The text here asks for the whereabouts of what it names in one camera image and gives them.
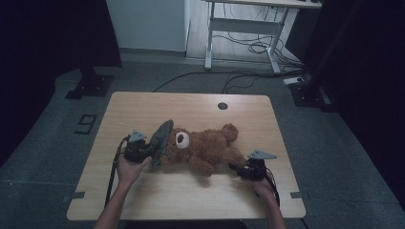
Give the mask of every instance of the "table top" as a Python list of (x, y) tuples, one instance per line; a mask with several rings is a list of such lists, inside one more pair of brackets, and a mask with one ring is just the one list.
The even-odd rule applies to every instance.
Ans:
[(298, 0), (203, 0), (203, 1), (214, 3), (261, 5), (261, 6), (299, 8), (299, 9), (322, 8), (322, 4), (319, 1), (317, 3), (312, 3), (310, 2), (310, 0), (307, 0), (305, 2)]
[[(226, 103), (221, 110), (219, 103)], [(270, 100), (264, 95), (114, 93), (77, 185), (84, 198), (73, 199), (70, 220), (97, 219), (104, 207), (112, 161), (120, 141), (134, 130), (148, 135), (173, 119), (188, 131), (239, 130), (233, 146), (245, 156), (255, 149), (277, 156), (266, 160), (274, 174), (285, 218), (302, 218), (305, 206), (290, 193), (299, 192)], [(117, 187), (117, 175), (113, 191)], [(265, 205), (226, 165), (202, 177), (188, 163), (146, 167), (125, 200), (121, 219), (263, 219)]]

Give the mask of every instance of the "human hand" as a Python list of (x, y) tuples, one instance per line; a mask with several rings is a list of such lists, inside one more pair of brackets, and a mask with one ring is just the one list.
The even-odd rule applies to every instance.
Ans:
[(141, 164), (137, 164), (128, 161), (121, 154), (118, 157), (117, 173), (118, 173), (118, 185), (122, 185), (125, 188), (131, 188), (134, 182), (138, 179), (142, 169), (150, 164), (152, 158), (149, 156), (142, 161)]
[(243, 180), (247, 185), (251, 186), (261, 198), (273, 197), (274, 191), (265, 178), (262, 180), (253, 181), (241, 177), (241, 180)]

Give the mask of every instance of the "table leg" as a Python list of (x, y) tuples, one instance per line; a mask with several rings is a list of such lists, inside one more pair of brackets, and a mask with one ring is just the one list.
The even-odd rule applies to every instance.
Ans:
[(274, 73), (280, 73), (281, 72), (280, 68), (279, 68), (279, 65), (277, 63), (278, 59), (277, 59), (277, 56), (275, 55), (275, 50), (276, 50), (276, 47), (277, 47), (277, 43), (278, 43), (278, 41), (280, 39), (281, 32), (283, 31), (283, 27), (284, 27), (285, 22), (286, 22), (288, 10), (289, 10), (289, 8), (285, 8), (283, 17), (279, 22), (277, 32), (275, 34), (276, 36), (274, 37), (273, 41), (271, 42), (270, 49), (267, 50), (267, 55), (268, 55), (268, 58), (270, 59), (270, 64), (271, 64), (271, 67), (273, 68)]
[(214, 10), (215, 3), (212, 3), (211, 6), (211, 15), (209, 17), (209, 26), (208, 26), (208, 43), (206, 44), (205, 50), (205, 69), (211, 70), (211, 61), (212, 61), (212, 31), (213, 31), (213, 22), (214, 22)]

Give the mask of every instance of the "teddy bear arm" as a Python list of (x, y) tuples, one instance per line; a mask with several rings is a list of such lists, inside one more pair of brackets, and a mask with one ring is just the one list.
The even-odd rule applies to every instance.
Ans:
[(198, 156), (192, 156), (190, 163), (197, 169), (199, 174), (205, 177), (211, 177), (211, 175), (214, 174), (214, 167)]
[(224, 152), (224, 162), (238, 166), (246, 166), (246, 159), (235, 147), (229, 147)]

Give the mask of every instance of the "black stand base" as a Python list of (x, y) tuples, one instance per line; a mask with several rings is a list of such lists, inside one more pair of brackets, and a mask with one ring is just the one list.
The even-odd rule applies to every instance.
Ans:
[(317, 96), (306, 96), (306, 85), (289, 85), (292, 98), (294, 99), (295, 106), (297, 107), (312, 107), (320, 108), (321, 102)]
[(308, 92), (306, 85), (292, 84), (289, 85), (289, 89), (297, 107), (320, 108), (322, 112), (326, 113), (336, 112), (322, 87), (320, 92), (317, 92), (315, 95), (311, 95), (313, 93)]
[(66, 99), (80, 99), (82, 96), (104, 97), (114, 81), (112, 75), (96, 74), (92, 67), (80, 69), (82, 78), (74, 91), (66, 94)]

